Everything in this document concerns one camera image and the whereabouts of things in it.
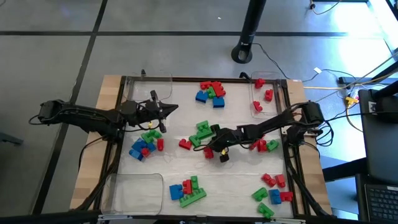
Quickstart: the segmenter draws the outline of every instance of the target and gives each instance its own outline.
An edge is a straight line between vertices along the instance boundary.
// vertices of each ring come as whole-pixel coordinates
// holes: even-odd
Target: green lego brick
[[[267,143],[267,148],[268,151],[273,151],[274,149],[276,149],[279,146],[279,142],[275,141],[275,140],[271,140],[269,143]]]
[[[271,216],[274,215],[274,212],[269,209],[269,207],[267,207],[266,205],[264,205],[262,202],[259,204],[257,211],[259,213],[262,213],[262,215],[266,218],[270,218]]]
[[[160,132],[156,131],[156,130],[150,130],[150,131],[149,131],[149,134],[150,134],[152,137],[156,138],[156,139],[162,137],[162,134],[161,134]]]
[[[189,136],[189,141],[192,142],[193,146],[197,147],[200,145],[200,139],[196,135]]]
[[[206,192],[203,189],[194,190],[192,194],[186,195],[180,198],[180,206],[183,208],[187,205],[190,205],[193,202],[203,198],[206,196]]]
[[[191,176],[192,190],[199,190],[198,176]]]
[[[268,196],[267,189],[265,187],[261,187],[258,191],[251,195],[256,201],[261,202],[263,198]]]
[[[216,97],[216,92],[214,92],[214,89],[212,86],[207,89],[207,93],[208,93],[209,99],[213,99],[214,97]]]
[[[212,136],[212,135],[213,135],[213,132],[211,131],[210,128],[202,129],[201,131],[197,132],[198,139],[204,139],[204,138],[207,138],[207,137]]]
[[[149,133],[142,133],[141,138],[146,142],[146,143],[152,143],[154,141],[154,138],[149,134]]]
[[[198,128],[198,131],[201,131],[203,129],[208,129],[209,128],[209,122],[206,120],[206,121],[202,121],[200,123],[197,123],[197,128]]]

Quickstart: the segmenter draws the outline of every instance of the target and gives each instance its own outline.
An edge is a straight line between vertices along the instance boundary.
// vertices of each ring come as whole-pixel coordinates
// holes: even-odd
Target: wooden table
[[[96,108],[102,110],[113,109],[118,97],[121,77],[119,75],[105,75],[99,92]],[[301,81],[287,80],[289,90],[290,103],[301,103],[306,101],[304,88]],[[89,133],[87,142],[99,137],[98,133]],[[305,137],[305,141],[315,145],[315,139]],[[80,171],[76,180],[75,191],[73,193],[70,208],[76,208],[90,194],[95,185],[98,183],[102,163],[104,159],[106,142],[99,141],[85,149],[81,161]],[[322,168],[320,165],[318,152],[309,146],[300,146],[300,157],[304,173],[305,185],[311,192],[315,200],[322,208],[331,214],[330,203],[326,191],[325,181],[323,179]],[[300,199],[300,190],[295,185],[298,212],[304,214],[303,203]]]

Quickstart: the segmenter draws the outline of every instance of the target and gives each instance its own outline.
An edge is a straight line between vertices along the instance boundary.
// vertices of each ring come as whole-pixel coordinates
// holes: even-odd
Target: blue block
[[[278,189],[269,190],[269,197],[271,198],[271,204],[273,204],[273,205],[278,205],[278,204],[282,203]]]
[[[208,98],[208,94],[205,91],[200,91],[197,93],[197,97],[195,98],[197,101],[202,102],[202,103],[206,103],[206,100]]]
[[[139,161],[141,161],[142,158],[144,157],[140,152],[135,151],[135,150],[133,150],[133,149],[131,149],[131,150],[129,151],[129,154],[130,154],[130,156],[132,156],[132,157],[138,159]]]
[[[141,152],[142,148],[147,147],[147,143],[142,138],[139,138],[131,147],[137,152]]]
[[[224,105],[224,98],[222,96],[213,98],[213,108],[223,108]]]
[[[182,193],[182,185],[175,184],[171,185],[170,187],[170,195],[172,196],[172,200],[178,200],[184,196]]]
[[[147,148],[150,150],[150,152],[154,152],[156,150],[155,144],[154,143],[148,143]]]

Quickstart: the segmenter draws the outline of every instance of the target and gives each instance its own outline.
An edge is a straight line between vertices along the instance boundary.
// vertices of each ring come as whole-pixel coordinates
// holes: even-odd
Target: keyboard
[[[365,184],[369,220],[398,223],[398,187]]]

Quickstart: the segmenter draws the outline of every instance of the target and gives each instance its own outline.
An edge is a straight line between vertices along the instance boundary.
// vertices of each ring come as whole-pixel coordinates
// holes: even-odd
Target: red lego brick
[[[200,88],[202,90],[207,90],[211,86],[211,81],[201,82]]]
[[[266,152],[267,151],[267,141],[263,140],[263,139],[260,139],[259,143],[257,145],[257,150],[259,152]]]
[[[256,80],[256,82],[254,83],[254,87],[255,88],[261,88],[264,84],[266,84],[266,81],[263,80],[262,78],[259,78]]]
[[[141,154],[142,154],[145,158],[148,158],[148,156],[150,155],[150,150],[147,149],[147,148],[143,148],[143,149],[141,150]]]
[[[268,102],[272,101],[272,96],[274,96],[274,91],[273,90],[266,90],[266,96],[265,96],[265,100]]]
[[[276,180],[274,180],[269,174],[264,174],[261,179],[268,184],[269,187],[273,187],[276,184]]]
[[[256,111],[258,111],[258,112],[262,111],[262,106],[260,106],[260,102],[253,101],[253,105],[254,105],[254,109],[256,109]]]
[[[291,202],[293,200],[293,192],[279,192],[279,195],[283,202]]]
[[[225,96],[226,92],[224,90],[224,87],[221,86],[221,82],[212,82],[211,86],[213,87],[217,97]]]
[[[259,145],[260,140],[255,141],[253,144],[249,146],[249,150],[253,150],[255,147]]]
[[[285,187],[285,177],[283,174],[279,174],[275,176],[276,183],[279,187]]]
[[[205,153],[205,158],[206,159],[212,159],[214,158],[213,150],[211,150],[209,147],[206,147],[203,152]]]
[[[180,147],[184,148],[184,149],[188,149],[191,150],[191,146],[192,146],[192,142],[187,141],[185,139],[181,139],[181,141],[178,144]]]
[[[184,188],[182,189],[182,192],[184,194],[192,194],[192,181],[191,180],[184,180],[182,182],[182,185]]]
[[[157,140],[157,150],[163,151],[163,147],[164,147],[164,140],[163,139],[158,139]]]

